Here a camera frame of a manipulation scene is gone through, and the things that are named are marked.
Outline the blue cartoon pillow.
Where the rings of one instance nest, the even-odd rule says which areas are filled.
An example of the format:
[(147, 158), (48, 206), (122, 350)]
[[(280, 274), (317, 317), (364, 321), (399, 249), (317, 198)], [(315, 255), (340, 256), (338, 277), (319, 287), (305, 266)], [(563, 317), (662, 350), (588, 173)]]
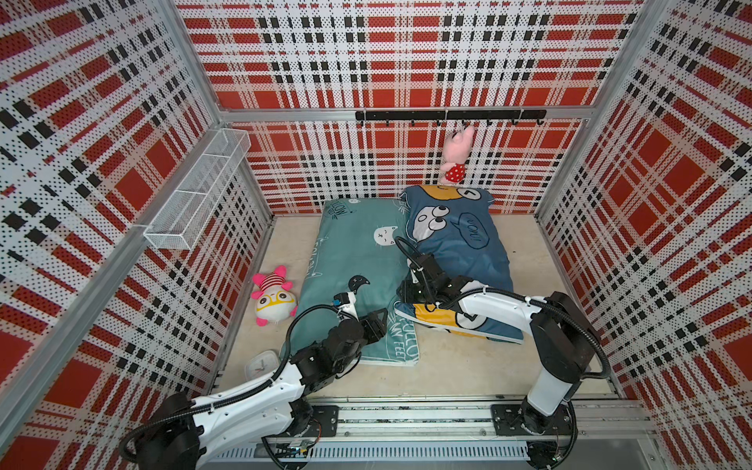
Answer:
[[(409, 208), (407, 238), (455, 278), (462, 275), (511, 291), (509, 259), (490, 214), (493, 196), (486, 190), (420, 185), (403, 191)], [(431, 309), (413, 302), (395, 304), (395, 314), (446, 332), (521, 344), (520, 329), (482, 315)]]

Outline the teal cat pillow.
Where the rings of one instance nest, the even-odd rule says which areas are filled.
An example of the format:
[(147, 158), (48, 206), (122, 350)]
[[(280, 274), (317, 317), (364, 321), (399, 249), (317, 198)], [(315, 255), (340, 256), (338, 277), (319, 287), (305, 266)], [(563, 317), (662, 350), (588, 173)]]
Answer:
[(387, 309), (386, 336), (364, 348), (363, 364), (415, 366), (419, 361), (413, 323), (395, 314), (398, 288), (409, 273), (396, 245), (406, 226), (407, 204), (397, 199), (338, 199), (323, 207), (298, 311), (332, 306), (333, 297), (343, 292), (356, 295), (360, 318)]

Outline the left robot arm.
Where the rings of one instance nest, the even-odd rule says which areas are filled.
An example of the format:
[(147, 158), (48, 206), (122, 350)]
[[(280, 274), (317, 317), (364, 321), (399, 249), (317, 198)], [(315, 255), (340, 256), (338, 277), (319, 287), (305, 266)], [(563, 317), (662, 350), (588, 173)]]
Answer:
[(306, 397), (343, 378), (364, 347), (388, 331), (385, 309), (357, 318), (344, 309), (327, 337), (286, 354), (276, 370), (226, 392), (168, 397), (148, 422), (119, 442), (119, 456), (141, 469), (198, 469), (244, 444), (303, 434), (313, 420)]

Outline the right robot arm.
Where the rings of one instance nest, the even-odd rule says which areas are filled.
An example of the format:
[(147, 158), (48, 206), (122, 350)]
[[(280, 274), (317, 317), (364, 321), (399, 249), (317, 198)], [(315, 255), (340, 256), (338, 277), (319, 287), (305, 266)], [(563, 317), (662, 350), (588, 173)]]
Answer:
[(542, 370), (519, 409), (527, 433), (550, 430), (583, 381), (610, 377), (599, 334), (566, 294), (528, 297), (467, 276), (449, 278), (432, 255), (410, 257), (407, 265), (399, 297), (409, 319), (467, 334), (495, 321), (533, 339)]

